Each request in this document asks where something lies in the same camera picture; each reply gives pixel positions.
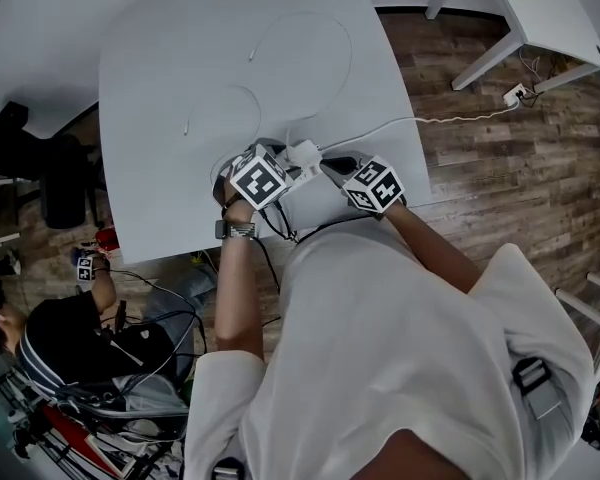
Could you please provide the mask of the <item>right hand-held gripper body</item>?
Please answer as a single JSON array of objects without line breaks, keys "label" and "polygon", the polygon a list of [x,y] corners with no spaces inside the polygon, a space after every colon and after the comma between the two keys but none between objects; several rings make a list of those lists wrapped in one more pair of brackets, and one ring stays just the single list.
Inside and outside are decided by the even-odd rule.
[{"label": "right hand-held gripper body", "polygon": [[383,214],[395,202],[406,202],[395,170],[379,156],[362,165],[342,190],[356,209],[372,214]]}]

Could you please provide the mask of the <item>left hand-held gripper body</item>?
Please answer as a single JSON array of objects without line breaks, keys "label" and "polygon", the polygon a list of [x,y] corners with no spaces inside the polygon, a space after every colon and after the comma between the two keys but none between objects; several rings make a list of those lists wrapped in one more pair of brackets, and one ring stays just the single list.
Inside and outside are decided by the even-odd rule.
[{"label": "left hand-held gripper body", "polygon": [[277,201],[294,184],[290,168],[283,159],[286,146],[277,140],[256,140],[241,154],[230,158],[219,168],[212,195],[224,208],[230,206],[225,197],[226,174],[235,196],[262,210]]}]

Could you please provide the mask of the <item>white power strip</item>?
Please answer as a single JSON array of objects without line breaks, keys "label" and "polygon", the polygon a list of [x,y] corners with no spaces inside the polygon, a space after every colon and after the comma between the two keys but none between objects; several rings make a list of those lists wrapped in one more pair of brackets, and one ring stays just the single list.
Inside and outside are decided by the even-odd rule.
[{"label": "white power strip", "polygon": [[308,164],[304,166],[283,164],[283,169],[286,173],[285,182],[289,189],[299,188],[305,185],[314,178],[323,174],[319,163]]}]

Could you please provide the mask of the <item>person's right forearm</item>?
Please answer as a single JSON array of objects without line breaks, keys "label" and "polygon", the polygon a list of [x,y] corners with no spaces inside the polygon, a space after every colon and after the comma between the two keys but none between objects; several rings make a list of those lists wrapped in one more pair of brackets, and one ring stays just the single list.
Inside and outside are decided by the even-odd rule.
[{"label": "person's right forearm", "polygon": [[465,294],[471,291],[481,272],[467,256],[401,203],[384,216],[427,270]]}]

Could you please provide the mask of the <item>person's left forearm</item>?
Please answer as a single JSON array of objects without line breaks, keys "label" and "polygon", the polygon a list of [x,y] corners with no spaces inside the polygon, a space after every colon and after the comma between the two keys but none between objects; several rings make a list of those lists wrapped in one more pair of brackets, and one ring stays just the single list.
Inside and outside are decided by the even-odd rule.
[{"label": "person's left forearm", "polygon": [[229,238],[222,244],[214,331],[219,351],[244,351],[264,360],[262,311],[248,238]]}]

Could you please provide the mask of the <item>person's left hand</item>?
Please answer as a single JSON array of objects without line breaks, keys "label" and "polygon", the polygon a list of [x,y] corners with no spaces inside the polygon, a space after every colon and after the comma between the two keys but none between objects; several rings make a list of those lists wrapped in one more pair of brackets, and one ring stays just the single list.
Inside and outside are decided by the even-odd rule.
[{"label": "person's left hand", "polygon": [[254,208],[248,201],[241,199],[229,180],[224,183],[224,213],[223,219],[232,223],[249,223],[252,221]]}]

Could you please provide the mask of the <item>black watch with metal band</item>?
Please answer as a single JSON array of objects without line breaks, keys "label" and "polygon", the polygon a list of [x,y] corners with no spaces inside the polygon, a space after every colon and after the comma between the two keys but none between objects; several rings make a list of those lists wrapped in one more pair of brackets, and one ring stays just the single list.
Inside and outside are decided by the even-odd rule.
[{"label": "black watch with metal band", "polygon": [[256,237],[255,224],[252,222],[230,222],[224,219],[215,222],[215,238],[218,240],[226,240],[230,238],[247,238],[254,239]]}]

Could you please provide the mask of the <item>red fire extinguisher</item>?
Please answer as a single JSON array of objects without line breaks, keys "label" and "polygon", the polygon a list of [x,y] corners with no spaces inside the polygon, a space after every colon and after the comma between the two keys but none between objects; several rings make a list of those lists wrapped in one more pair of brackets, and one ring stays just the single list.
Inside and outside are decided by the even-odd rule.
[{"label": "red fire extinguisher", "polygon": [[110,258],[111,254],[120,248],[118,237],[114,228],[99,230],[94,235],[96,250]]}]

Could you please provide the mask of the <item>person's white t-shirt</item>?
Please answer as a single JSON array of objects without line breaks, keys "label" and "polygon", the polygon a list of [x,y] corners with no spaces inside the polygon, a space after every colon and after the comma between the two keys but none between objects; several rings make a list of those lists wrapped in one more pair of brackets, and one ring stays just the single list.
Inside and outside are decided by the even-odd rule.
[{"label": "person's white t-shirt", "polygon": [[[579,438],[591,353],[543,279],[501,246],[468,294],[426,270],[387,225],[341,224],[285,270],[269,361],[196,365],[185,480],[233,457],[252,480],[351,480],[410,431],[470,480],[546,480]],[[514,382],[542,359],[561,405],[536,420]]]}]

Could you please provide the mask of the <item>black office chair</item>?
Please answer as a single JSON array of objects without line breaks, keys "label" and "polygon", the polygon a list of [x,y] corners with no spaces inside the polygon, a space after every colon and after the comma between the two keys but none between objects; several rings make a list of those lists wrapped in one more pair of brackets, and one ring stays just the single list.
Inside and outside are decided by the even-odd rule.
[{"label": "black office chair", "polygon": [[24,129],[29,109],[9,102],[0,111],[0,176],[36,182],[38,189],[19,198],[26,204],[40,200],[46,225],[55,230],[82,225],[90,211],[101,230],[96,191],[105,190],[100,179],[103,162],[92,162],[92,146],[71,134],[42,139]]}]

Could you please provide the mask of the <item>white side table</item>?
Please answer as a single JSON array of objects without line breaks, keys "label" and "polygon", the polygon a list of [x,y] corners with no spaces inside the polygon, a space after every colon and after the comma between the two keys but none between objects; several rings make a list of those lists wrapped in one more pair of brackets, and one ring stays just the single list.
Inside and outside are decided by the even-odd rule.
[{"label": "white side table", "polygon": [[600,71],[600,38],[579,0],[495,0],[509,33],[452,82],[460,91],[523,46],[541,48],[581,62],[534,86],[544,93]]}]

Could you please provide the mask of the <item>red board with white frame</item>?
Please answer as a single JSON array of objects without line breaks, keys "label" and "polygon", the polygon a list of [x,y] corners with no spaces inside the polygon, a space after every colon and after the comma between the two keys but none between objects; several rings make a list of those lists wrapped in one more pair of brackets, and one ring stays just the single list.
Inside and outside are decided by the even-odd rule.
[{"label": "red board with white frame", "polygon": [[48,404],[43,405],[41,410],[51,426],[82,459],[116,479],[124,479],[122,471],[105,457],[104,452],[97,445],[91,442],[91,434],[83,426]]}]

